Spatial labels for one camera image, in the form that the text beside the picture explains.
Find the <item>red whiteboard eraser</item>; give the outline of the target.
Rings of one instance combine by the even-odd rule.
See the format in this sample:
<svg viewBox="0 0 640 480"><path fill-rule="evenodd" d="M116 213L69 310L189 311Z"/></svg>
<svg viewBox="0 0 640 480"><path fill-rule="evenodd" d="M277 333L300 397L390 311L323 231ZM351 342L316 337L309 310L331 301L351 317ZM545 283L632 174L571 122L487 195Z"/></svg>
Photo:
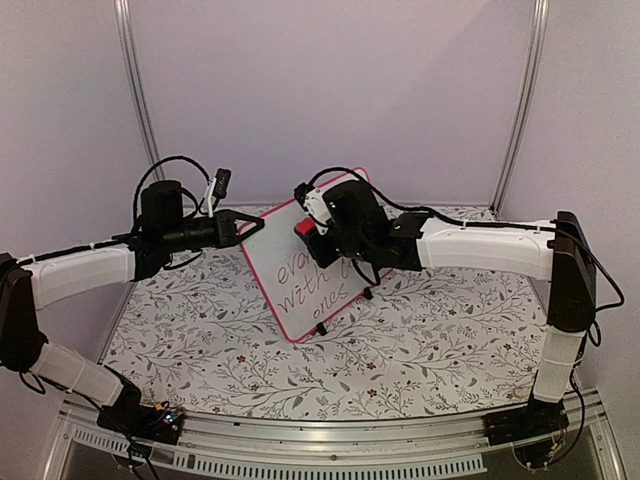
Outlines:
<svg viewBox="0 0 640 480"><path fill-rule="evenodd" d="M301 238L309 237L316 232L316 224L311 218L305 218L294 227L294 232Z"/></svg>

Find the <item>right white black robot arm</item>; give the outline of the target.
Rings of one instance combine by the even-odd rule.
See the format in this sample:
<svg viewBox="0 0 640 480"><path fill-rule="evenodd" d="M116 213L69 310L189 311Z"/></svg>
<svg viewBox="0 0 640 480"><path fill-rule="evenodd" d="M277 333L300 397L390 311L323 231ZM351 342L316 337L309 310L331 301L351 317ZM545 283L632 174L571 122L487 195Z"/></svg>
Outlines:
<svg viewBox="0 0 640 480"><path fill-rule="evenodd" d="M373 273L461 267L548 282L548 330L531 390L534 400L516 422L527 436L554 422L554 404L569 386L595 319L595 262L572 213L560 212L551 221L504 223L402 207L390 218L383 208L388 199L354 172L333 186L302 183L294 199L305 214L294 231L321 268L344 258L355 268L369 265Z"/></svg>

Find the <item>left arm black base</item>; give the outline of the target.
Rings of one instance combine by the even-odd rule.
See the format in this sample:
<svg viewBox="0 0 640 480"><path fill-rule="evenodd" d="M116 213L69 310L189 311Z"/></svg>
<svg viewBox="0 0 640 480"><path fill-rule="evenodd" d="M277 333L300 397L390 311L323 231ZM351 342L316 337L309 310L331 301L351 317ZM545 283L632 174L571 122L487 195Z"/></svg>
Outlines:
<svg viewBox="0 0 640 480"><path fill-rule="evenodd" d="M97 425L134 439L176 445L184 424L184 410L172 407L168 401L145 405L141 398L136 386L124 386L113 405L100 408Z"/></svg>

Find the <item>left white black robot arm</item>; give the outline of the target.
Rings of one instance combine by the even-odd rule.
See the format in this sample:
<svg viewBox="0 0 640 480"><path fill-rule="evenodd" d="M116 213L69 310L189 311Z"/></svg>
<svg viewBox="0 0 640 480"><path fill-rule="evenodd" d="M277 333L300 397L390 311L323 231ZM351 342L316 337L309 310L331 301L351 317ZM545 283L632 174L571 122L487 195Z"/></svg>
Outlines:
<svg viewBox="0 0 640 480"><path fill-rule="evenodd" d="M29 373L64 390L110 406L111 419L128 434L148 426L148 412L129 395L128 386L104 366L46 336L39 314L68 299L115 285L133 284L177 269L180 252L236 247L264 228L262 219L218 209L224 180L216 176L205 193L206 211L186 213L183 200L193 195L176 180L138 186L133 225L110 240L16 259L1 257L1 364Z"/></svg>

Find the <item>pink framed whiteboard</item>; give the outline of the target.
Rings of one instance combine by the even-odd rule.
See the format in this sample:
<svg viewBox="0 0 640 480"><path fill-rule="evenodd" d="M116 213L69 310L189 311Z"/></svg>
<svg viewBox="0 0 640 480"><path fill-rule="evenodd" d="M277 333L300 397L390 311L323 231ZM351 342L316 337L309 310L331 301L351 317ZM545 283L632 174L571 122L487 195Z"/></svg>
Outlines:
<svg viewBox="0 0 640 480"><path fill-rule="evenodd" d="M294 232L308 218L296 200L260 218L264 227L240 248L284 338L299 343L362 297L369 284L344 257L325 269L317 265Z"/></svg>

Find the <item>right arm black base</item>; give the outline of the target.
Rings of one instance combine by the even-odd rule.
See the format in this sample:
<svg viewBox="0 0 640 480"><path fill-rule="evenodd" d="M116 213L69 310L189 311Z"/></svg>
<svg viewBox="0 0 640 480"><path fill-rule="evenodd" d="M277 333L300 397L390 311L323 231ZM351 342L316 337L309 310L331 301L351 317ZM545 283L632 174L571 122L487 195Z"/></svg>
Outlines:
<svg viewBox="0 0 640 480"><path fill-rule="evenodd" d="M583 397L578 398L580 421L570 444L564 402L548 403L533 397L525 406L484 415L484 437L490 446L511 444L515 459L525 469L547 469L572 452L584 431L586 406Z"/></svg>

